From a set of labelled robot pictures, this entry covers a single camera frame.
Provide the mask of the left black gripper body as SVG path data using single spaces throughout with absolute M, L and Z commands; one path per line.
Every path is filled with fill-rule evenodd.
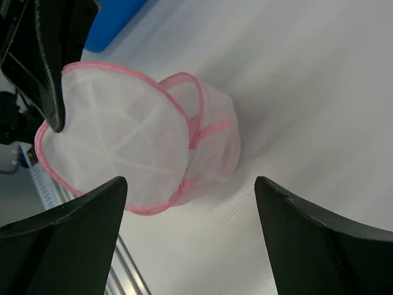
M 1 71 L 44 117 L 46 76 L 35 24 L 34 1 L 1 1 Z

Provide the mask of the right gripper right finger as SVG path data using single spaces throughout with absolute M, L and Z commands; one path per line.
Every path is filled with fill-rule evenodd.
M 259 176 L 255 198 L 278 294 L 392 294 L 392 232 Z

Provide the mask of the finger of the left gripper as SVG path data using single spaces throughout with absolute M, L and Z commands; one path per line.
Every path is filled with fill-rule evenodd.
M 40 111 L 56 133 L 65 125 L 66 111 L 61 84 L 64 66 L 80 61 L 98 1 L 35 1 L 34 24 L 44 85 Z

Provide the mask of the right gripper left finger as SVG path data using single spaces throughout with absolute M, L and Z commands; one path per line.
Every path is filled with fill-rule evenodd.
M 1 294 L 104 294 L 126 193 L 118 176 L 1 227 Z

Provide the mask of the white mesh laundry bag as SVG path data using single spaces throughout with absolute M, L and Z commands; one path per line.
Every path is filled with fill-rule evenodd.
M 122 176 L 127 211 L 152 216 L 227 182 L 241 153 L 232 99 L 189 73 L 156 82 L 104 62 L 61 77 L 66 120 L 35 136 L 44 170 L 76 196 Z

